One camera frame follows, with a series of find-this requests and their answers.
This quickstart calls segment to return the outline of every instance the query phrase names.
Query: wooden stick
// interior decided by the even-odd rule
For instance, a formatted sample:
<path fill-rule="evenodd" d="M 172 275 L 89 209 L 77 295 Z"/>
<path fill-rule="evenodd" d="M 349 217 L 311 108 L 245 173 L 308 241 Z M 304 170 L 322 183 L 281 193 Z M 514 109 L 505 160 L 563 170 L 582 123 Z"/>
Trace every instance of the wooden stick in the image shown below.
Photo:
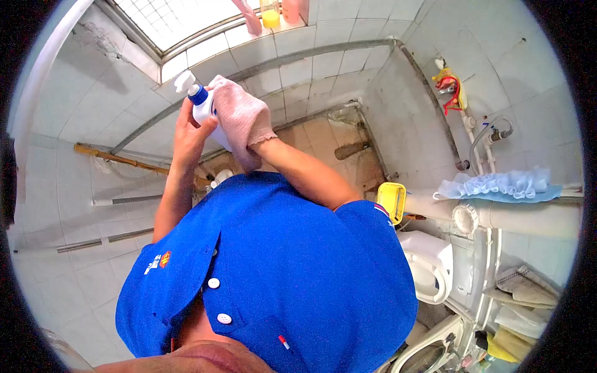
<path fill-rule="evenodd" d="M 89 154 L 90 156 L 93 156 L 96 158 L 102 158 L 107 161 L 114 161 L 114 162 L 128 164 L 133 167 L 148 169 L 149 171 L 157 172 L 157 173 L 164 174 L 164 175 L 168 175 L 168 173 L 169 173 L 169 169 L 167 169 L 167 168 L 152 166 L 152 165 L 148 165 L 146 163 L 134 161 L 132 159 L 119 157 L 117 155 L 114 155 L 114 154 L 111 154 L 108 152 L 102 152 L 99 149 L 96 149 L 94 147 L 87 146 L 87 145 L 81 144 L 81 143 L 75 144 L 75 151 L 78 153 L 82 153 L 82 154 Z M 210 185 L 210 183 L 211 182 L 207 179 L 195 176 L 195 185 L 196 186 L 206 186 L 206 185 Z"/>

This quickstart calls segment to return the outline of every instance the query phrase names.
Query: tiled floor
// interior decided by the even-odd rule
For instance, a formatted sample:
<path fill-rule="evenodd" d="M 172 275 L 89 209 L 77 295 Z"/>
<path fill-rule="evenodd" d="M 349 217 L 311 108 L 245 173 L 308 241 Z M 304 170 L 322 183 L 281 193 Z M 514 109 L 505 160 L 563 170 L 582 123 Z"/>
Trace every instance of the tiled floor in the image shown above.
<path fill-rule="evenodd" d="M 334 154 L 340 146 L 369 140 L 367 132 L 358 126 L 355 114 L 354 109 L 343 109 L 275 132 L 284 143 L 334 168 L 366 197 L 365 192 L 377 190 L 385 181 L 381 164 L 373 148 L 361 150 L 342 161 Z M 240 164 L 232 155 L 225 153 L 200 164 L 196 174 L 201 177 L 205 177 L 206 174 L 216 175 L 226 168 L 234 174 L 242 172 Z M 260 170 L 277 172 L 269 164 L 264 164 Z"/>

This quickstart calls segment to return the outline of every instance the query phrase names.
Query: yellow basket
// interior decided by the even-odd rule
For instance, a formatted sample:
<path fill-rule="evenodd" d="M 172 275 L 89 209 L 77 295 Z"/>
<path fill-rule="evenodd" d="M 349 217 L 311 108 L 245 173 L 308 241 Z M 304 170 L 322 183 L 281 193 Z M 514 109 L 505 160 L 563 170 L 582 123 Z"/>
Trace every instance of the yellow basket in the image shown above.
<path fill-rule="evenodd" d="M 406 200 L 407 189 L 402 184 L 383 183 L 377 189 L 377 203 L 390 214 L 394 225 L 402 221 Z"/>

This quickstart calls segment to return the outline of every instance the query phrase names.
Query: blue polo shirt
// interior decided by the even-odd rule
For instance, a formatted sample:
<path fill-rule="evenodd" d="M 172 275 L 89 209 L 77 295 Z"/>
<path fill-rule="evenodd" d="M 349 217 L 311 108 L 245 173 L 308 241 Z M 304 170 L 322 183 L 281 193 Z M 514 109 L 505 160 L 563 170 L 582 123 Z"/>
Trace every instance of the blue polo shirt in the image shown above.
<path fill-rule="evenodd" d="M 137 357 L 170 352 L 199 291 L 213 331 L 280 373 L 371 372 L 417 313 L 381 206 L 356 201 L 333 212 L 272 172 L 227 179 L 143 248 L 118 298 L 118 334 Z"/>

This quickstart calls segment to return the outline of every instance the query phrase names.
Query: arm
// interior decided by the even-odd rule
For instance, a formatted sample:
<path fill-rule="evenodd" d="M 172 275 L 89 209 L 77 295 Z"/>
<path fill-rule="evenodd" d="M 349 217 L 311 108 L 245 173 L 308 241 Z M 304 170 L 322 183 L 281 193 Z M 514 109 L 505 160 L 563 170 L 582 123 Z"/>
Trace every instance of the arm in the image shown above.
<path fill-rule="evenodd" d="M 284 175 L 301 195 L 316 204 L 335 211 L 348 202 L 362 199 L 332 168 L 278 138 L 253 144 L 251 149 Z"/>
<path fill-rule="evenodd" d="M 176 121 L 172 165 L 162 201 L 155 214 L 153 243 L 167 235 L 190 211 L 195 167 L 201 157 L 205 139 L 217 126 L 214 117 L 206 119 L 199 126 L 193 119 L 192 110 L 193 103 L 186 98 Z"/>

